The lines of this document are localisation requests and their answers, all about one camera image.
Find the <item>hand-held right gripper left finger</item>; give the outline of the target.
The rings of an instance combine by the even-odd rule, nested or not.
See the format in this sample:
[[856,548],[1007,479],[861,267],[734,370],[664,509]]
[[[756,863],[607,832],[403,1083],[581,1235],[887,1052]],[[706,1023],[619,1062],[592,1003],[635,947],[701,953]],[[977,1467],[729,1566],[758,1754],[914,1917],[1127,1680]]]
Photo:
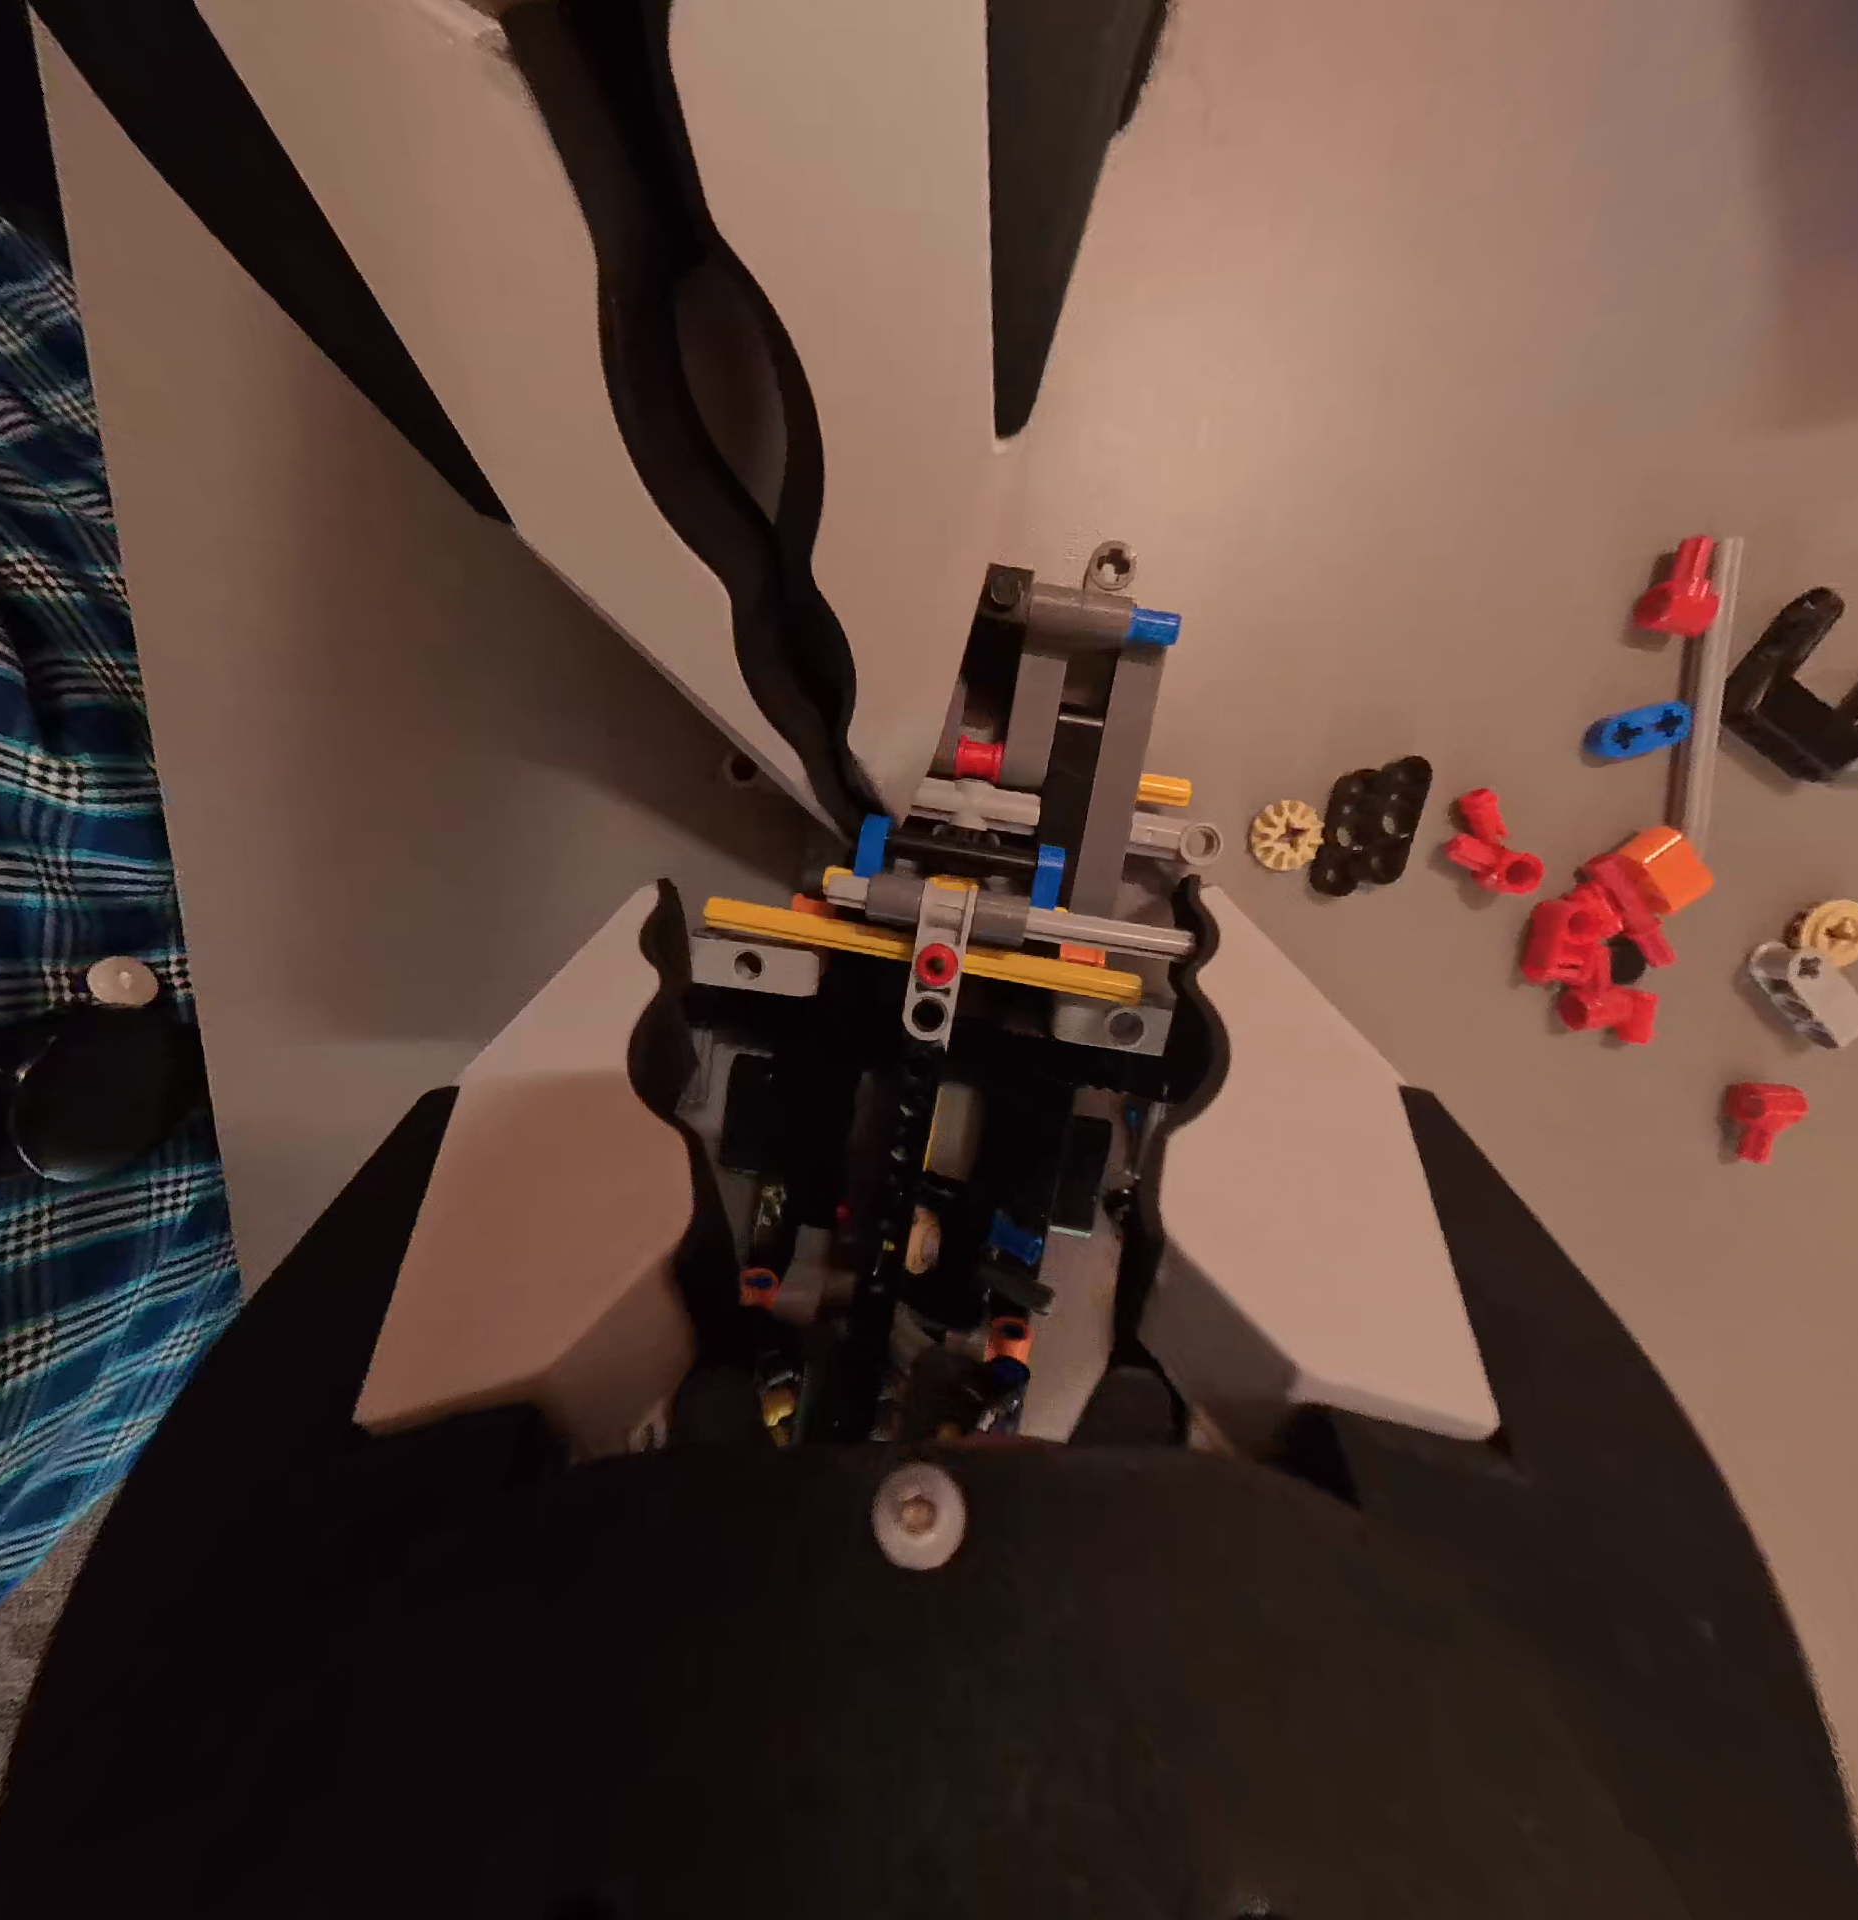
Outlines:
[[637,1087],[661,988],[637,890],[459,1072],[357,1398],[378,1436],[531,1407],[577,1460],[657,1426],[693,1361],[691,1153]]

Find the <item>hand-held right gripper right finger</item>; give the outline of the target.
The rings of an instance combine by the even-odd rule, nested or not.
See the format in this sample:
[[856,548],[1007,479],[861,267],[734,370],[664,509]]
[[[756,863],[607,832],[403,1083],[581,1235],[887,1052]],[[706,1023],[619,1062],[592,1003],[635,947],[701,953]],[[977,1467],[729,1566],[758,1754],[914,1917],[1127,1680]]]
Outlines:
[[1186,1003],[1215,1069],[1164,1141],[1140,1337],[1196,1444],[1272,1452],[1304,1408],[1490,1440],[1403,1076],[1220,890],[1196,882],[1194,909]]

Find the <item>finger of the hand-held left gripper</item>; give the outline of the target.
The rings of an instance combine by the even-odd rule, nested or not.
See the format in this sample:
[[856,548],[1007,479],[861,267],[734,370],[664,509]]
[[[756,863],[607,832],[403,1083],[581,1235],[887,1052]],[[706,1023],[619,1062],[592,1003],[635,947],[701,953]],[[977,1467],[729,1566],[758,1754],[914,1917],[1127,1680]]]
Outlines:
[[675,78],[714,225],[813,398],[813,577],[856,663],[847,742],[901,808],[939,741],[1007,477],[986,7],[677,4]]
[[777,540],[701,426],[673,273],[615,139],[584,193],[532,80],[589,109],[551,4],[201,4],[510,528],[816,819],[869,802],[800,687]]

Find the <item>lego car chassis model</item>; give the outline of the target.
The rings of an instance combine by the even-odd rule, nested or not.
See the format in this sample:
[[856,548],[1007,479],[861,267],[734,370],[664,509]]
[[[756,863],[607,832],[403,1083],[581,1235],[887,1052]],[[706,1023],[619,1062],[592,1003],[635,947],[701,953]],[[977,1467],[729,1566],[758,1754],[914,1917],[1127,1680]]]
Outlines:
[[785,906],[693,913],[677,1116],[738,1299],[693,1313],[777,1446],[1181,1429],[1140,1318],[1219,835],[1147,769],[1181,617],[1133,579],[990,567],[916,788]]

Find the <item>black three-hole lego liftarm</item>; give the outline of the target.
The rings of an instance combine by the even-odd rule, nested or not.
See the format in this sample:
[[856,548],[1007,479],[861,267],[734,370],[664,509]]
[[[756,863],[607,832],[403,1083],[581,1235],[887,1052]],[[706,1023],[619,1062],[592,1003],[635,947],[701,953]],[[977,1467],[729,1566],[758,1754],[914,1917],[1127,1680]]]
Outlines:
[[1432,791],[1432,763],[1401,757],[1341,774],[1323,808],[1310,886],[1323,898],[1392,884],[1409,865]]

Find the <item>cluster of red lego connectors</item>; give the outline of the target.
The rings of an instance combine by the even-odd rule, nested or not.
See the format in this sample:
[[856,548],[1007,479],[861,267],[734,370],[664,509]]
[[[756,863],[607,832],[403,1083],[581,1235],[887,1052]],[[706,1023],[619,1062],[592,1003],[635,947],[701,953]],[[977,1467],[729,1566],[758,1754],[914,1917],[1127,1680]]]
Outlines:
[[1639,980],[1676,961],[1663,932],[1666,912],[1634,861],[1618,852],[1596,856],[1569,892],[1534,905],[1519,974],[1552,988],[1555,1018],[1565,1031],[1645,1045],[1655,1037],[1659,996]]

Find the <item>red lego connector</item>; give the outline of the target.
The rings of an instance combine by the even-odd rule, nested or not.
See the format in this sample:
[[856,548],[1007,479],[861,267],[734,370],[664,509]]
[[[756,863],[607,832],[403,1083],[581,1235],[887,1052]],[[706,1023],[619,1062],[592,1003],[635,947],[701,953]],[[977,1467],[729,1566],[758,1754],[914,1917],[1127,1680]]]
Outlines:
[[1720,1124],[1725,1145],[1738,1163],[1764,1166],[1777,1141],[1802,1124],[1809,1100],[1799,1086],[1741,1080],[1724,1090]]
[[1660,573],[1644,588],[1631,613],[1631,631],[1652,636],[1705,636],[1724,607],[1717,582],[1718,540],[1689,534],[1666,557]]

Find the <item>orange lego block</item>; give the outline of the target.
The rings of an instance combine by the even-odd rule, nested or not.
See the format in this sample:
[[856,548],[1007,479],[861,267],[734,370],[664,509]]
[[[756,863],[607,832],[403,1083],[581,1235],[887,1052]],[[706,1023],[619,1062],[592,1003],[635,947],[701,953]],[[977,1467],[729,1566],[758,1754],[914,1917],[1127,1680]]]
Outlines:
[[1614,847],[1611,861],[1657,917],[1685,912],[1714,886],[1714,874],[1704,853],[1684,830],[1673,824],[1632,834]]

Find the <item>light grey lego connector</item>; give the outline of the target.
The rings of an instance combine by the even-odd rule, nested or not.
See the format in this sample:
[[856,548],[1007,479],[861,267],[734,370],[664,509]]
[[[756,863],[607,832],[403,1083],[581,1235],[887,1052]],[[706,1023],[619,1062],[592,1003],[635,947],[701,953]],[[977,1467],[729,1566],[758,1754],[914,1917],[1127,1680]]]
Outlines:
[[1769,939],[1750,951],[1745,969],[1761,1000],[1800,1039],[1831,1050],[1858,1042],[1858,991],[1825,951]]

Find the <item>grey long lego axle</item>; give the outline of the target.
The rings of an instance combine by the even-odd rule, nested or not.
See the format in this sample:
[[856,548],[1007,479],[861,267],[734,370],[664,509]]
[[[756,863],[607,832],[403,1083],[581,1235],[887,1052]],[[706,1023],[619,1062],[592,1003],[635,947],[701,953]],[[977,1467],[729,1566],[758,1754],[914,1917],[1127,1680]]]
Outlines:
[[1708,852],[1710,838],[1742,552],[1745,542],[1741,538],[1717,542],[1710,575],[1717,591],[1717,613],[1710,629],[1693,638],[1685,653],[1689,731],[1673,758],[1668,822],[1685,834],[1696,853]]

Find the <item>black u-shaped lego bracket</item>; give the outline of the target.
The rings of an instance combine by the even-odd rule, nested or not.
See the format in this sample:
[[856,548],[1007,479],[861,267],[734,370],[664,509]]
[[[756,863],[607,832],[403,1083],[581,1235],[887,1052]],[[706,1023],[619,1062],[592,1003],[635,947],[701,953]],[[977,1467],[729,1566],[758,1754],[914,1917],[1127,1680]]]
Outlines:
[[1732,668],[1720,721],[1790,780],[1833,783],[1858,774],[1858,679],[1830,704],[1800,669],[1847,604],[1833,588],[1806,588],[1767,624]]

